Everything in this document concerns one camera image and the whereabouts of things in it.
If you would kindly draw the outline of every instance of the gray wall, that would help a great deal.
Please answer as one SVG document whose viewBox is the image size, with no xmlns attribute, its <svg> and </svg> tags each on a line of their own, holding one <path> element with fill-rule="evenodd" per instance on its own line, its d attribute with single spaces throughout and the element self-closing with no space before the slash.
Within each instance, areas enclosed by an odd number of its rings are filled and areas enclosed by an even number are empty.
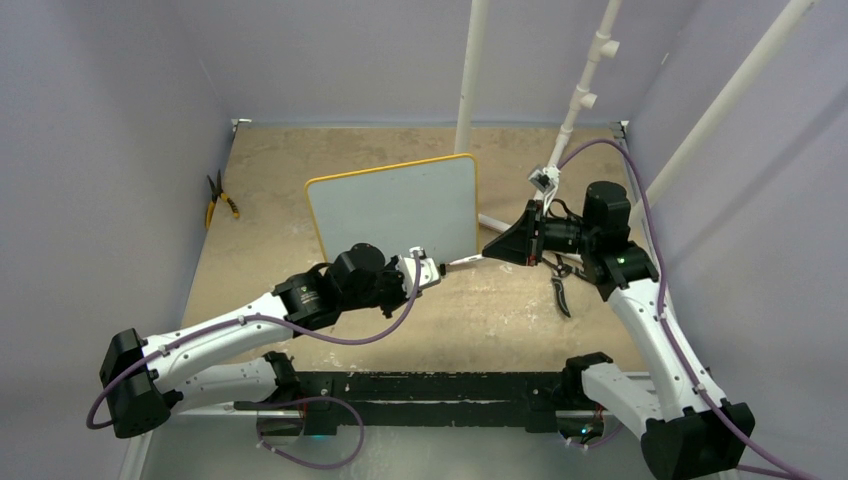
<svg viewBox="0 0 848 480">
<path fill-rule="evenodd" d="M 649 178 L 784 4 L 700 5 L 631 123 Z M 809 12 L 655 209 L 696 351 L 754 439 L 822 478 L 848 465 L 846 24 L 845 2 Z"/>
<path fill-rule="evenodd" d="M 0 2 L 0 478 L 115 478 L 110 337 L 179 323 L 228 119 L 170 6 Z"/>
<path fill-rule="evenodd" d="M 626 1 L 582 123 L 630 118 L 695 0 Z M 455 122 L 471 1 L 174 0 L 232 117 Z M 562 123 L 606 1 L 495 0 L 475 121 Z"/>
</svg>

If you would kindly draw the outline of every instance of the yellow-handled pliers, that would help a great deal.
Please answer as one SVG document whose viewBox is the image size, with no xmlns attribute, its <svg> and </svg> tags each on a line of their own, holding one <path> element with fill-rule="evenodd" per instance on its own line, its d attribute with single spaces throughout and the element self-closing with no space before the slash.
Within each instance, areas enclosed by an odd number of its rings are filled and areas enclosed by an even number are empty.
<svg viewBox="0 0 848 480">
<path fill-rule="evenodd" d="M 215 211 L 215 204 L 218 203 L 218 197 L 221 197 L 222 200 L 227 202 L 230 206 L 230 210 L 233 211 L 233 216 L 238 218 L 238 207 L 236 206 L 236 202 L 233 201 L 232 198 L 229 197 L 226 193 L 224 193 L 224 188 L 221 186 L 221 170 L 218 170 L 218 183 L 212 181 L 212 177 L 206 175 L 206 179 L 209 180 L 209 187 L 212 188 L 212 200 L 209 201 L 209 206 L 206 207 L 206 230 L 209 230 L 209 224 L 212 223 L 212 212 Z"/>
</svg>

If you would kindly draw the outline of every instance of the floor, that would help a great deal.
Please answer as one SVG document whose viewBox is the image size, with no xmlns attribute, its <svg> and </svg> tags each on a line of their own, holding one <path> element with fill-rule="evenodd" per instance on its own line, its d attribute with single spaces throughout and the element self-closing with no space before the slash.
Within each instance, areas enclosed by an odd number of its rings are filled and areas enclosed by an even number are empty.
<svg viewBox="0 0 848 480">
<path fill-rule="evenodd" d="M 527 174 L 547 161 L 556 133 L 474 130 L 481 213 L 508 223 L 518 218 L 533 195 Z M 607 129 L 577 130 L 570 147 L 599 137 L 612 138 Z M 449 155 L 453 141 L 451 128 L 241 128 L 224 175 L 241 218 L 216 210 L 183 325 L 240 307 L 323 260 L 303 193 L 307 180 Z M 596 180 L 627 185 L 614 149 L 592 147 L 571 162 L 563 170 L 560 197 L 579 212 L 586 187 Z M 484 243 L 494 236 L 482 232 Z M 634 237 L 645 245 L 641 233 Z M 624 371 L 645 369 L 627 331 L 593 287 L 568 278 L 566 296 L 570 319 L 554 305 L 546 267 L 484 260 L 427 290 L 404 325 L 384 340 L 345 347 L 299 337 L 235 360 L 273 349 L 293 355 L 299 370 L 556 371 L 571 356 L 603 351 Z M 376 310 L 350 312 L 326 333 L 361 338 L 390 322 Z"/>
</svg>

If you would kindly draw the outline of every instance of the yellow border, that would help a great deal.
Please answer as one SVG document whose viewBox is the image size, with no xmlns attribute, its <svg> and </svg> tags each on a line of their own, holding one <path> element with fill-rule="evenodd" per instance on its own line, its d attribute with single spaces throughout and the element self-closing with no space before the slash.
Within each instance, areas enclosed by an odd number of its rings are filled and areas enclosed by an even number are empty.
<svg viewBox="0 0 848 480">
<path fill-rule="evenodd" d="M 327 260 L 327 252 L 324 250 L 324 240 L 321 239 L 321 230 L 318 228 L 318 219 L 315 218 L 315 211 L 312 209 L 312 200 L 309 199 L 309 186 L 313 183 L 325 182 L 327 180 L 335 180 L 337 178 L 345 178 L 345 177 L 353 177 L 356 175 L 364 175 L 367 173 L 377 173 L 384 172 L 386 170 L 394 170 L 396 168 L 405 168 L 405 167 L 413 167 L 415 165 L 423 165 L 425 163 L 435 163 L 435 162 L 444 162 L 447 160 L 455 160 L 457 158 L 470 158 L 471 163 L 474 164 L 474 223 L 476 225 L 477 218 L 480 215 L 480 198 L 477 194 L 478 186 L 479 186 L 479 175 L 477 170 L 477 158 L 470 153 L 460 153 L 457 155 L 448 155 L 446 157 L 436 157 L 436 158 L 428 158 L 424 160 L 416 160 L 414 162 L 406 162 L 406 163 L 398 163 L 397 165 L 388 165 L 385 167 L 375 167 L 375 168 L 366 168 L 365 170 L 357 170 L 355 172 L 347 172 L 347 173 L 338 173 L 335 175 L 328 175 L 326 177 L 318 177 L 313 178 L 306 182 L 306 185 L 303 186 L 303 193 L 306 195 L 306 203 L 309 205 L 309 215 L 312 217 L 312 225 L 315 227 L 315 234 L 318 235 L 318 245 L 321 247 L 321 255 L 324 256 L 324 260 Z M 480 243 L 480 227 L 477 227 L 477 252 L 480 252 L 481 248 Z"/>
</svg>

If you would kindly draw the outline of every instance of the small whiteboard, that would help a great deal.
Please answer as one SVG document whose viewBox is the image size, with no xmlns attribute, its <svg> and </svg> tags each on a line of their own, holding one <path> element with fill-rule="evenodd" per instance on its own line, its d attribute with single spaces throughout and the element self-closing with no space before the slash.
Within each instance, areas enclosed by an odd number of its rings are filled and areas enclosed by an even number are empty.
<svg viewBox="0 0 848 480">
<path fill-rule="evenodd" d="M 416 246 L 436 263 L 479 251 L 470 154 L 315 178 L 305 190 L 327 261 L 357 243 L 374 245 L 387 260 Z"/>
</svg>

